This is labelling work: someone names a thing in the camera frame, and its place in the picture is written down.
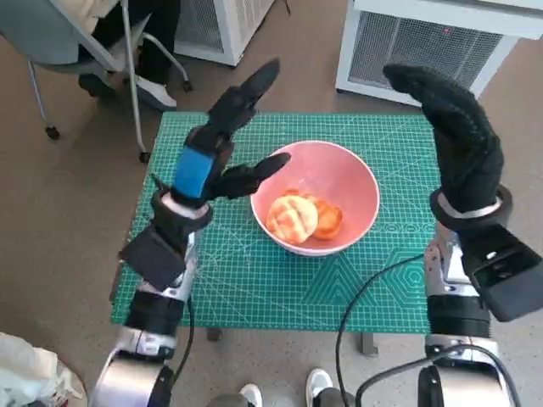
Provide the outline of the left bare black robot hand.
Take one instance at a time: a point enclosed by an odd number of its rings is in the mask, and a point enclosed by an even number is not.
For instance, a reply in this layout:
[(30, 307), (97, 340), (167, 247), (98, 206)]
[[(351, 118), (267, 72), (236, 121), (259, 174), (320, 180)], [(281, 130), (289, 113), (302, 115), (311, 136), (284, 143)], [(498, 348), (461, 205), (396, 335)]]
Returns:
[(208, 111), (207, 122), (189, 132), (171, 185), (175, 202), (197, 209), (216, 198), (252, 195), (289, 162), (289, 153), (277, 153), (254, 166), (227, 167), (234, 134), (253, 119), (279, 71), (279, 59), (272, 59), (241, 85), (229, 87)]

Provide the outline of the right black gloved robot hand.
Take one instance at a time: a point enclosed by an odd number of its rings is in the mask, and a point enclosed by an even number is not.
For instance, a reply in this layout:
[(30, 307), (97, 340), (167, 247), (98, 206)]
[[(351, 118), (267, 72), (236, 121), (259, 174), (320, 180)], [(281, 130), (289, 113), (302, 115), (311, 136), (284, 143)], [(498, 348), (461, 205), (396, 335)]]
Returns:
[(432, 125), (441, 191), (448, 204), (459, 213), (494, 204), (504, 155), (476, 97), (451, 78), (424, 67), (388, 64), (383, 75), (393, 89), (421, 104)]

